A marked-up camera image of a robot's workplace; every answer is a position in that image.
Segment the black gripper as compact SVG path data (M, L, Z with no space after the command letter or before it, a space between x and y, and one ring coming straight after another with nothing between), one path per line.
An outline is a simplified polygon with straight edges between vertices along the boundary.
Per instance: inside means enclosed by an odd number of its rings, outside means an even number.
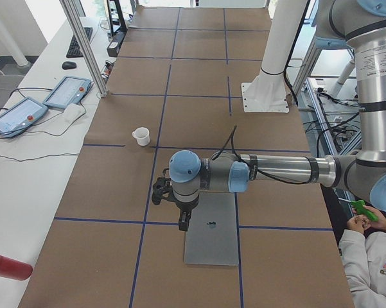
M188 231L192 210L198 205L198 200L194 199L189 202L176 201L175 204L180 209L180 216L178 222L179 230Z

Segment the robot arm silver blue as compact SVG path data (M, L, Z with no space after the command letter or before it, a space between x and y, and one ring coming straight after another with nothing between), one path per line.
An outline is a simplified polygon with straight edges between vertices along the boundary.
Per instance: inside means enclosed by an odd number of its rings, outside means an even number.
M243 192L251 180L266 178L349 191L365 201L363 217L371 226L386 232L386 1L321 1L317 21L324 48L355 52L361 150L322 158L219 151L207 159L179 151L169 161L164 192L180 209L180 230L188 230L202 191Z

